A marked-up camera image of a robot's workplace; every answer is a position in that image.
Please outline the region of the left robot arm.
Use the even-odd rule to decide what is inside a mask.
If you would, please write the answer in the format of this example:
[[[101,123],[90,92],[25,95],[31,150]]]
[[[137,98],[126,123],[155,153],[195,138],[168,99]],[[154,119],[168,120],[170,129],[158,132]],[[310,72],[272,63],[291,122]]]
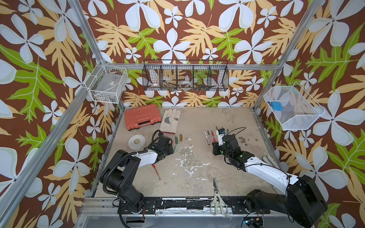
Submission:
[[[103,170],[99,181],[103,191],[116,196],[127,210],[137,213],[143,208],[144,196],[133,185],[137,170],[153,165],[174,153],[173,140],[157,131],[156,139],[142,151],[118,150]]]

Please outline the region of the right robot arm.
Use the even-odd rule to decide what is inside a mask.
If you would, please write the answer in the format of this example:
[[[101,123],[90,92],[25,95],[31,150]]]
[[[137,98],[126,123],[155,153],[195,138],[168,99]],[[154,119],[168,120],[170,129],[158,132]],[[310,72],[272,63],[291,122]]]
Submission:
[[[313,178],[289,174],[241,150],[235,135],[220,135],[212,146],[213,155],[223,155],[227,164],[263,179],[280,191],[280,194],[251,191],[243,202],[248,213],[276,211],[310,228],[327,211],[328,205]]]

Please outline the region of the red pen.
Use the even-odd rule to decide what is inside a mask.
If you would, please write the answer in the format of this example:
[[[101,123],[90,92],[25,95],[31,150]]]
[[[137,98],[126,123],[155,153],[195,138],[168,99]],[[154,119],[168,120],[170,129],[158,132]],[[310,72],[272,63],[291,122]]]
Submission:
[[[215,139],[215,135],[214,135],[213,131],[211,131],[211,134],[212,134],[213,142],[215,143],[216,142],[216,139]]]
[[[152,166],[153,166],[153,168],[154,168],[154,170],[155,170],[155,172],[156,172],[156,174],[158,176],[158,179],[161,180],[161,177],[160,177],[160,175],[159,175],[159,173],[157,171],[157,168],[156,168],[155,164],[152,164]]]

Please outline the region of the brown white marker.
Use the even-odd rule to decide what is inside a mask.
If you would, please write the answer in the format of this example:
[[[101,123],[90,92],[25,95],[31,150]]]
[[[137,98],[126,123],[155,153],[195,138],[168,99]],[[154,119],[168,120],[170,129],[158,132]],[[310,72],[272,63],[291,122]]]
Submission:
[[[206,131],[203,131],[203,132],[204,132],[204,134],[205,134],[205,138],[206,138],[206,140],[207,140],[208,145],[210,145],[209,136],[207,135]]]

